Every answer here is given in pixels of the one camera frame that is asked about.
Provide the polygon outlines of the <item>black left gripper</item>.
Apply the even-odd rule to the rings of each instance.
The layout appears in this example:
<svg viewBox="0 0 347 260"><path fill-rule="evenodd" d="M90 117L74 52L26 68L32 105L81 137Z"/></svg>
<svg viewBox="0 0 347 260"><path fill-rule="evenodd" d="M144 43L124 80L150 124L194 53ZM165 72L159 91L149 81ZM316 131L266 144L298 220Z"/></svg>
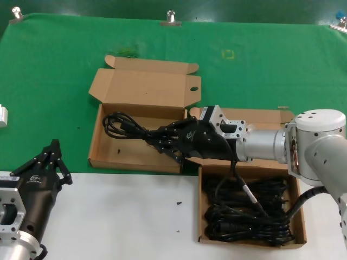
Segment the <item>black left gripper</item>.
<svg viewBox="0 0 347 260"><path fill-rule="evenodd" d="M40 154L12 171L12 177L1 177L1 224L9 226L10 233L23 231L40 243L60 186L72 183L59 154L59 140L53 139Z"/></svg>

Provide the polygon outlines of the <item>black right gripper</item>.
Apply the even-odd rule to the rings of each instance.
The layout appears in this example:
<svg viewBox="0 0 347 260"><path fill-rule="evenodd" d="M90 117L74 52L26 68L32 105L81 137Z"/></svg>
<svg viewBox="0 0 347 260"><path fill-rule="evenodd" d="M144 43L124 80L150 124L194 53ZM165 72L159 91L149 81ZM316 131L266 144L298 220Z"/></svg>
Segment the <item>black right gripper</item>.
<svg viewBox="0 0 347 260"><path fill-rule="evenodd" d="M235 132L236 126L228 125L224 120L209 123L193 116L147 131L146 141L178 164L192 157L238 161L236 141L223 136Z"/></svg>

